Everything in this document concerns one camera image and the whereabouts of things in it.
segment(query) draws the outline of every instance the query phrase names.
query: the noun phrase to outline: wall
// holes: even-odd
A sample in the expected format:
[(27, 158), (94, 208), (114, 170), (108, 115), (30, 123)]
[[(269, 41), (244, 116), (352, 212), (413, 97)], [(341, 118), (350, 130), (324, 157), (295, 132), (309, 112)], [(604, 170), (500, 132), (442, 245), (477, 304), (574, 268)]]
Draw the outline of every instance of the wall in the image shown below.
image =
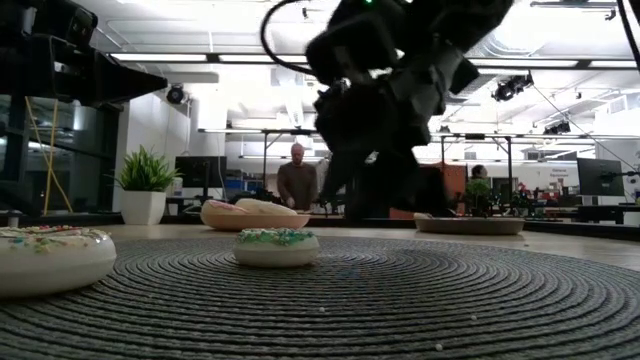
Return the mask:
[[(140, 146), (167, 157), (170, 167), (175, 157), (188, 150), (190, 120), (169, 105), (161, 94), (147, 94), (133, 99), (120, 114), (116, 174), (122, 171), (124, 156), (138, 151)], [(113, 210), (120, 211), (122, 190), (115, 188)]]
[[(600, 112), (596, 114), (596, 129), (607, 135), (640, 135), (640, 109), (621, 111), (612, 115)], [(601, 141), (596, 145), (596, 158), (606, 160), (624, 160), (622, 171), (640, 171), (640, 141)], [(600, 196), (598, 203), (617, 205), (634, 202), (635, 192), (640, 190), (640, 176), (623, 177), (626, 197)], [(640, 225), (640, 213), (626, 213), (625, 225)]]
[[(471, 169), (476, 164), (469, 164), (469, 176)], [(490, 177), (509, 177), (507, 164), (483, 164)], [(523, 183), (528, 189), (546, 189), (549, 183), (564, 179), (564, 186), (578, 186), (578, 166), (576, 164), (541, 164), (525, 163), (513, 164), (513, 177)]]
[[(116, 174), (122, 171), (124, 156), (138, 151), (140, 146), (153, 149), (156, 154), (164, 155), (171, 169), (175, 168), (175, 157), (224, 156), (224, 134), (198, 132), (198, 128), (224, 128), (226, 125), (226, 107), (218, 106), (213, 85), (201, 84), (197, 87), (200, 98), (193, 100), (188, 111), (179, 111), (165, 101), (164, 93), (152, 93), (133, 99), (120, 114), (118, 128), (118, 146), (116, 152)], [(202, 189), (184, 189), (184, 196), (192, 197), (202, 193)], [(221, 197), (221, 189), (211, 188), (209, 194)], [(113, 211), (120, 211), (122, 190), (114, 190)]]

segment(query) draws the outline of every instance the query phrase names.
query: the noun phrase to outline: ceiling light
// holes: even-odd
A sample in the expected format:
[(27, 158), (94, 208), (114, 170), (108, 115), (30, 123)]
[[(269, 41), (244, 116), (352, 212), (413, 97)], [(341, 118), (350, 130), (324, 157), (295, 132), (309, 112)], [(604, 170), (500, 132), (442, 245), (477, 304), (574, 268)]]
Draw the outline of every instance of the ceiling light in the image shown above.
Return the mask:
[[(262, 156), (262, 155), (240, 155), (238, 156), (238, 159), (253, 159), (253, 160), (263, 160), (263, 159), (271, 159), (271, 160), (290, 160), (291, 156), (277, 156), (277, 155), (267, 155), (267, 156)], [(323, 157), (322, 156), (305, 156), (304, 160), (308, 160), (308, 161), (319, 161), (322, 160)]]
[(633, 70), (636, 67), (636, 63), (630, 60), (596, 60), (592, 61), (591, 64), (589, 64), (589, 67), (602, 67), (612, 69), (628, 68), (629, 70)]
[[(292, 64), (306, 64), (307, 58), (304, 55), (278, 55), (282, 61)], [(273, 60), (267, 55), (220, 55), (219, 59), (223, 63), (261, 63), (273, 64)]]
[(198, 129), (198, 131), (217, 134), (262, 134), (258, 129)]
[(554, 68), (574, 67), (578, 60), (550, 60), (550, 59), (469, 59), (476, 66), (492, 66), (502, 68)]
[(111, 56), (126, 62), (206, 62), (205, 54), (140, 54), (111, 53)]
[(515, 69), (478, 69), (478, 72), (482, 75), (527, 75), (527, 70), (515, 70)]

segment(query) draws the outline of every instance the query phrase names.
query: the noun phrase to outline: colorful sprinkles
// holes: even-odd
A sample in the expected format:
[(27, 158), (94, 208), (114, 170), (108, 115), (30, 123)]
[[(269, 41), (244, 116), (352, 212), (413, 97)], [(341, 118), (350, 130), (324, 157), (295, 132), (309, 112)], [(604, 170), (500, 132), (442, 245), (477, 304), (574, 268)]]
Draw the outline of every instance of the colorful sprinkles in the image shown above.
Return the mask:
[[(107, 233), (95, 229), (64, 226), (37, 226), (27, 228), (0, 228), (0, 245), (9, 244), (9, 250), (20, 248), (32, 249), (36, 254), (47, 254), (55, 248), (67, 246), (88, 247), (96, 238), (108, 236)], [(77, 237), (76, 241), (64, 239)]]
[(272, 243), (281, 246), (291, 246), (314, 236), (310, 231), (291, 229), (246, 229), (238, 234), (236, 241), (240, 244)]

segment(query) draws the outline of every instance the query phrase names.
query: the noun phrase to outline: camera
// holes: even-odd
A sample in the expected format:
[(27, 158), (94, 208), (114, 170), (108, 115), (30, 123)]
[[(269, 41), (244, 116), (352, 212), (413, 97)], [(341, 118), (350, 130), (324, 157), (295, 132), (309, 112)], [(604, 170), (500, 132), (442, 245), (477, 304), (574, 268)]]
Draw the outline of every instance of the camera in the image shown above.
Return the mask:
[(0, 94), (99, 107), (167, 87), (92, 48), (97, 25), (70, 0), (0, 0)]

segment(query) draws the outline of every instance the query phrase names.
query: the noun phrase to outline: table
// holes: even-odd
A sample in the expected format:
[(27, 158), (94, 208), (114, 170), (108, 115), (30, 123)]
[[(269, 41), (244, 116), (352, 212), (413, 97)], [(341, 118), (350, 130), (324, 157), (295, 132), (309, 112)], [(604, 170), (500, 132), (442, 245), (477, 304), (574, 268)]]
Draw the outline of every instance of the table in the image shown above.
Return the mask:
[(583, 205), (578, 206), (577, 221), (600, 222), (615, 221), (618, 225), (624, 224), (624, 214), (627, 212), (640, 212), (638, 205)]

